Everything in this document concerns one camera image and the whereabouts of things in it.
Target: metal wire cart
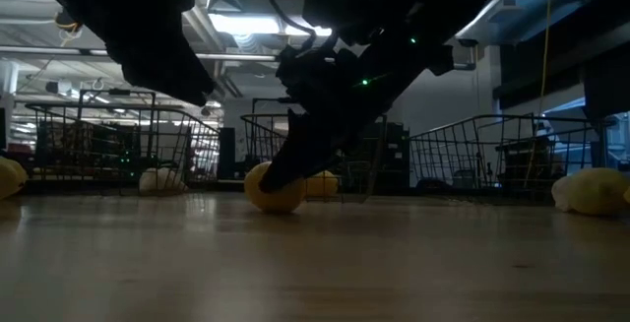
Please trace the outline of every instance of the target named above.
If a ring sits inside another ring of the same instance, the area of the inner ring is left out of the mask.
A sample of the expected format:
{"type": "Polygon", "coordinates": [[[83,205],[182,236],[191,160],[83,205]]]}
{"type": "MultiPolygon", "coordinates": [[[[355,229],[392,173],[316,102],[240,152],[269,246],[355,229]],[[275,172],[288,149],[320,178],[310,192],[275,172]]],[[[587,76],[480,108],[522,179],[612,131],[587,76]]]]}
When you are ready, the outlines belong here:
{"type": "Polygon", "coordinates": [[[214,180],[217,129],[182,110],[156,106],[155,94],[153,98],[147,106],[88,100],[26,104],[34,111],[36,126],[34,156],[28,164],[30,185],[50,191],[133,195],[149,168],[168,168],[167,180],[190,188],[214,180]],[[106,110],[118,121],[91,117],[96,110],[106,110]]]}
{"type": "Polygon", "coordinates": [[[489,204],[552,203],[553,183],[611,161],[607,120],[481,115],[409,138],[416,192],[489,204]]]}
{"type": "MultiPolygon", "coordinates": [[[[252,113],[241,116],[241,119],[245,122],[248,168],[264,161],[271,161],[288,134],[286,113],[252,113]]],[[[372,194],[380,168],[380,154],[384,147],[387,127],[384,116],[382,120],[366,130],[360,146],[354,153],[343,156],[340,164],[329,168],[335,179],[328,174],[309,178],[306,182],[307,193],[310,192],[308,185],[318,185],[324,189],[327,186],[335,186],[338,187],[336,193],[330,196],[307,196],[307,200],[362,203],[372,194]]]]}

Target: yellow cord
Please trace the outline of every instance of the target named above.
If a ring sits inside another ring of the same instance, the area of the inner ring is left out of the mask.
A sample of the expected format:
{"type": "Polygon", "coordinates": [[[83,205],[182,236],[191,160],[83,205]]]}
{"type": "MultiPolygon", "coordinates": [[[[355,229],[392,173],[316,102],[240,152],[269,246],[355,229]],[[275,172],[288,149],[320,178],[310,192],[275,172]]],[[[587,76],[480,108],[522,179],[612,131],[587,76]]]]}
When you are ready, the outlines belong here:
{"type": "MultiPolygon", "coordinates": [[[[551,0],[547,0],[547,20],[546,26],[544,29],[544,49],[542,52],[542,84],[540,86],[540,103],[538,104],[538,114],[537,116],[542,115],[542,106],[544,102],[544,91],[547,86],[547,60],[549,58],[549,29],[551,23],[551,0]]],[[[530,180],[530,174],[532,173],[532,164],[534,163],[534,156],[536,154],[536,132],[534,129],[534,140],[532,141],[532,154],[530,155],[530,163],[528,164],[528,173],[525,177],[525,182],[523,183],[523,187],[526,188],[528,185],[528,181],[530,180]]]]}

